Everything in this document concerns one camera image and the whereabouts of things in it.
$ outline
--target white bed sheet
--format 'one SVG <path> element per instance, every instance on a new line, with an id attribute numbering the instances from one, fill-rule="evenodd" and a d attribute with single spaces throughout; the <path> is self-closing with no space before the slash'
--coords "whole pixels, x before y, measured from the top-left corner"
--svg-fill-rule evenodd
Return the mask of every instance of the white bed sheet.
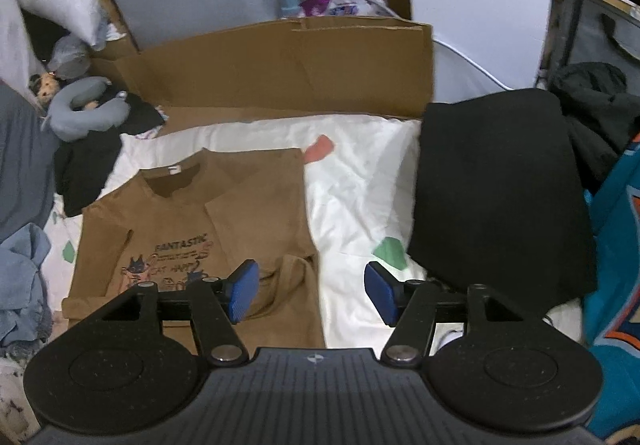
<path id="1" fill-rule="evenodd" d="M 320 135 L 334 143 L 324 159 L 305 165 L 306 208 L 313 240 L 320 255 L 319 297 L 322 326 L 330 348 L 370 347 L 379 353 L 391 329 L 385 327 L 364 291 L 365 265 L 376 259 L 372 251 L 385 237 L 398 239 L 406 248 L 412 228 L 416 120 L 392 120 L 368 115 L 260 120 L 217 124 L 173 133 L 153 140 L 122 135 L 123 149 L 102 196 L 141 168 L 174 164 L 201 148 L 236 152 L 255 149 L 302 148 Z M 45 231 L 52 250 L 42 272 L 53 310 L 68 294 L 82 216 L 62 217 L 56 198 Z M 404 281 L 423 278 L 420 266 L 390 268 Z M 556 308 L 555 326 L 580 338 L 581 312 L 577 303 Z M 450 326 L 438 327 L 436 339 Z"/>

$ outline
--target white cable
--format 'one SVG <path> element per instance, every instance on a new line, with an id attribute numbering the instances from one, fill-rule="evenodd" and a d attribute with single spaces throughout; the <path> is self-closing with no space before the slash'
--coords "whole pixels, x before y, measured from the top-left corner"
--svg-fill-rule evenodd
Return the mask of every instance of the white cable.
<path id="1" fill-rule="evenodd" d="M 383 0 L 366 0 L 366 1 L 369 2 L 369 3 L 372 3 L 374 5 L 379 6 L 386 13 L 388 13 L 391 17 L 396 18 L 396 19 L 402 19 L 391 8 L 386 6 L 385 3 L 383 2 Z M 506 85 L 505 83 L 501 82 L 497 77 L 495 77 L 494 75 L 489 73 L 486 69 L 484 69 L 482 66 L 480 66 L 476 61 L 474 61 L 474 60 L 470 59 L 469 57 L 467 57 L 464 53 L 462 53 L 462 51 L 457 50 L 452 45 L 447 44 L 446 42 L 444 42 L 442 40 L 439 40 L 436 37 L 433 37 L 433 41 L 435 43 L 443 46 L 444 48 L 447 48 L 448 50 L 451 50 L 456 55 L 461 56 L 465 61 L 467 61 L 469 64 L 471 64 L 471 66 L 476 68 L 479 72 L 481 72 L 483 75 L 485 75 L 488 79 L 490 79 L 496 85 L 500 86 L 500 88 L 504 89 L 505 91 L 513 91 L 513 88 L 510 88 L 508 85 Z"/>

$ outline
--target metal screw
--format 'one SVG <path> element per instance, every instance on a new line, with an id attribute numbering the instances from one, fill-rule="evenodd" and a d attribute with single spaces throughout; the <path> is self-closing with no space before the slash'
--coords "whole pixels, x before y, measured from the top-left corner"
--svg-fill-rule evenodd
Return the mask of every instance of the metal screw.
<path id="1" fill-rule="evenodd" d="M 418 358 L 418 350 L 411 346 L 391 346 L 386 351 L 386 356 L 398 364 L 408 364 Z"/>
<path id="2" fill-rule="evenodd" d="M 219 362 L 233 362 L 242 356 L 242 349 L 233 344 L 223 344 L 213 348 L 211 356 Z"/>

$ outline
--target gray neck pillow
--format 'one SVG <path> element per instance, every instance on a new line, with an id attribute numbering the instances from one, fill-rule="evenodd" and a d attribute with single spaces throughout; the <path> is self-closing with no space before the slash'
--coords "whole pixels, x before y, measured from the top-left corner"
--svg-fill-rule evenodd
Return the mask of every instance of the gray neck pillow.
<path id="1" fill-rule="evenodd" d="M 64 142 L 84 138 L 89 131 L 106 131 L 121 125 L 129 116 L 127 94 L 119 93 L 103 105 L 89 111 L 73 111 L 105 92 L 111 82 L 104 77 L 86 77 L 62 88 L 49 104 L 51 129 Z"/>

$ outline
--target cardboard flap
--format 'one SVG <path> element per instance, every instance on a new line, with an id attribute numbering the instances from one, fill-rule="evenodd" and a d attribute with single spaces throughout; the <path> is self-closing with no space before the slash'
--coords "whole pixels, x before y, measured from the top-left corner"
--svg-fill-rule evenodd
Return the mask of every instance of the cardboard flap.
<path id="1" fill-rule="evenodd" d="M 168 106 L 419 117 L 433 95 L 431 27 L 306 18 L 191 37 L 118 59 L 132 92 Z"/>

